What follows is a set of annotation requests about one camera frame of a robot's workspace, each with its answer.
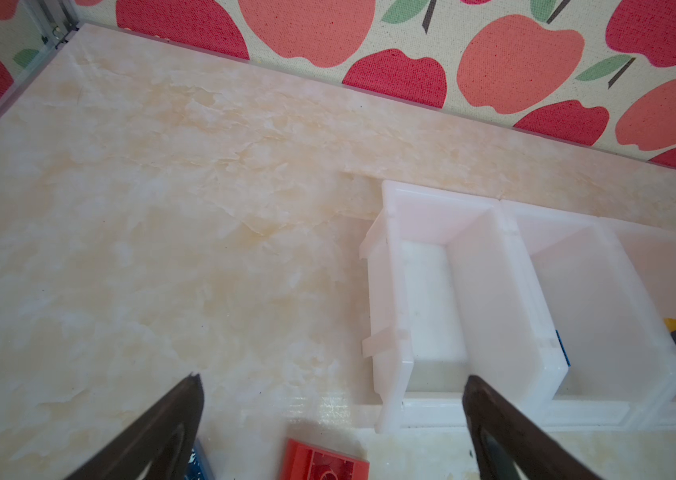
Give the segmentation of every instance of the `red toy block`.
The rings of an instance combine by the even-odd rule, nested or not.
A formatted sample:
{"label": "red toy block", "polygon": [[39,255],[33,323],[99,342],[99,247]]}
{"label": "red toy block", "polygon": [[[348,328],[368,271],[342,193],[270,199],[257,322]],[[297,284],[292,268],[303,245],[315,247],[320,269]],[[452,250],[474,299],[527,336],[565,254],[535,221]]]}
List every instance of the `red toy block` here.
{"label": "red toy block", "polygon": [[279,480],[367,480],[369,473],[364,460],[288,438]]}

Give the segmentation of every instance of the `beige marble surface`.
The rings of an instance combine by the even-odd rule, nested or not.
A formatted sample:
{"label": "beige marble surface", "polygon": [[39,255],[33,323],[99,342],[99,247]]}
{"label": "beige marble surface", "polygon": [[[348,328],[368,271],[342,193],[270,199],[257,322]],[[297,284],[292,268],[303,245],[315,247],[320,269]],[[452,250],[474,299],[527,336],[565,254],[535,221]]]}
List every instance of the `beige marble surface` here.
{"label": "beige marble surface", "polygon": [[[83,26],[0,120],[0,478],[61,478],[189,372],[220,479],[285,436],[477,478],[464,430],[354,428],[381,178],[676,230],[676,171]],[[555,437],[676,478],[676,432]]]}

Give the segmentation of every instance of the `brown stem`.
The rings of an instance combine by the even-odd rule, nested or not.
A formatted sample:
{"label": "brown stem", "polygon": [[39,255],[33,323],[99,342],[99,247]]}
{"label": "brown stem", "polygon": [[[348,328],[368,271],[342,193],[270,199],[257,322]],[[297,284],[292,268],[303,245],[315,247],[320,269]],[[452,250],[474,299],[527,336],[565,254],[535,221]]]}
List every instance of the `brown stem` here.
{"label": "brown stem", "polygon": [[636,57],[631,57],[631,60],[629,60],[628,62],[626,62],[625,65],[623,65],[622,67],[620,67],[620,70],[618,70],[618,73],[616,73],[616,74],[610,79],[610,81],[607,82],[607,90],[610,90],[610,87],[612,87],[612,84],[614,84],[614,83],[617,81],[617,79],[620,78],[620,76],[623,74],[623,72],[625,72],[626,69],[629,68],[629,67],[631,66],[631,64],[633,63],[634,60],[636,60]]}
{"label": "brown stem", "polygon": [[558,14],[562,13],[562,10],[564,9],[564,7],[567,6],[568,3],[570,3],[570,0],[562,0],[562,3],[560,3],[559,6],[556,7],[554,13],[552,13],[551,16],[548,18],[548,20],[546,20],[546,23],[552,23],[554,21],[554,18],[556,18]]}
{"label": "brown stem", "polygon": [[429,2],[429,9],[426,10],[426,15],[423,17],[423,30],[426,33],[429,33],[429,24],[431,23],[431,16],[434,14],[434,7],[436,6],[436,0],[431,0]]}

